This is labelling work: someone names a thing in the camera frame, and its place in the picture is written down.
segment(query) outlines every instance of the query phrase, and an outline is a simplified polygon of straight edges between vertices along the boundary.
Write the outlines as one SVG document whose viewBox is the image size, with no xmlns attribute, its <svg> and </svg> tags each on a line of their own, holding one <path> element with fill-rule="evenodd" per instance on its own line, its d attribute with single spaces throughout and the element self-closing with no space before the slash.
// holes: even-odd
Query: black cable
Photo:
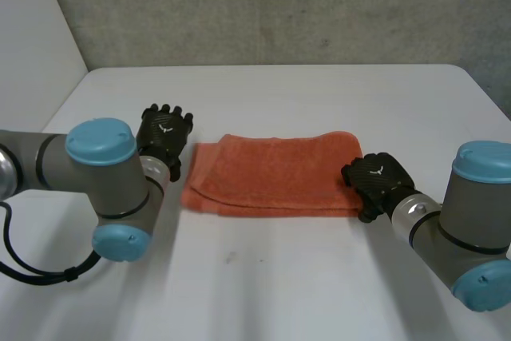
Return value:
<svg viewBox="0 0 511 341">
<path fill-rule="evenodd" d="M 83 273 L 90 270 L 94 265 L 97 264 L 97 261 L 99 261 L 99 259 L 101 258 L 95 251 L 92 251 L 89 257 L 87 257 L 87 260 L 85 260 L 83 263 L 81 263 L 77 267 L 66 269 L 63 272 L 46 272 L 31 267 L 16 254 L 12 247 L 12 244 L 10 243 L 9 230 L 13 214 L 12 208 L 5 202 L 0 202 L 0 207 L 6 210 L 6 218 L 4 219 L 3 225 L 3 243 L 6 246 L 7 251 L 13 258 L 13 260 L 16 262 L 16 264 L 25 268 L 29 272 L 39 275 L 39 276 L 25 275 L 21 272 L 15 271 L 13 268 L 0 262 L 0 272 L 6 276 L 9 276 L 11 279 L 15 279 L 25 284 L 39 286 L 59 284 L 64 281 L 70 282 L 77 279 L 79 275 L 82 275 Z"/>
</svg>

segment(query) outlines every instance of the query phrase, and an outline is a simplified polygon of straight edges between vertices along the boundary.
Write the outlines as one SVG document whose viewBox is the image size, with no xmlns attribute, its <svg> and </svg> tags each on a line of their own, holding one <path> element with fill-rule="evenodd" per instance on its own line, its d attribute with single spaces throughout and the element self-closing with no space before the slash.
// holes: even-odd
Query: white wall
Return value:
<svg viewBox="0 0 511 341">
<path fill-rule="evenodd" d="M 57 0 L 0 0 L 0 129 L 41 130 L 86 73 Z"/>
</svg>

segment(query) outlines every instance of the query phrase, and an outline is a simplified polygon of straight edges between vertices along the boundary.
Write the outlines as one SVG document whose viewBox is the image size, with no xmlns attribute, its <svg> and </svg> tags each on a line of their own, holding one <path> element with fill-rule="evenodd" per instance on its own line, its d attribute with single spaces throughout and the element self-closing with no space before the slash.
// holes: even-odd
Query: silver metal ring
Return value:
<svg viewBox="0 0 511 341">
<path fill-rule="evenodd" d="M 13 196 L 17 186 L 16 167 L 9 155 L 0 149 L 0 201 Z"/>
</svg>

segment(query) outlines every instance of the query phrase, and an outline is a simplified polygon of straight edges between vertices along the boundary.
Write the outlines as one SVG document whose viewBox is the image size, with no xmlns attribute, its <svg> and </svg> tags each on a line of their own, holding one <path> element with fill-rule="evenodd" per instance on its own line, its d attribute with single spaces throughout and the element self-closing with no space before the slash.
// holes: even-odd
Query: gray robot arm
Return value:
<svg viewBox="0 0 511 341">
<path fill-rule="evenodd" d="M 453 163 L 444 204 L 415 189 L 390 155 L 358 159 L 343 169 L 364 201 L 361 221 L 386 213 L 394 231 L 452 294 L 473 311 L 511 302 L 511 145 L 473 141 Z"/>
<path fill-rule="evenodd" d="M 0 131 L 0 201 L 27 189 L 83 192 L 98 224 L 94 251 L 138 260 L 153 235 L 164 191 L 179 178 L 192 115 L 146 109 L 137 139 L 123 121 L 96 119 L 68 135 Z"/>
</svg>

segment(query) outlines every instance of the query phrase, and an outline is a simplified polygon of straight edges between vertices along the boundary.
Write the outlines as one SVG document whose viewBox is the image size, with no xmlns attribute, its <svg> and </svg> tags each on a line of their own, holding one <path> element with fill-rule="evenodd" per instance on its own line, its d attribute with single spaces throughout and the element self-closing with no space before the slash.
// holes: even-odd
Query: gray concrete wall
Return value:
<svg viewBox="0 0 511 341">
<path fill-rule="evenodd" d="M 58 1 L 89 69 L 451 63 L 511 114 L 511 0 Z"/>
</svg>

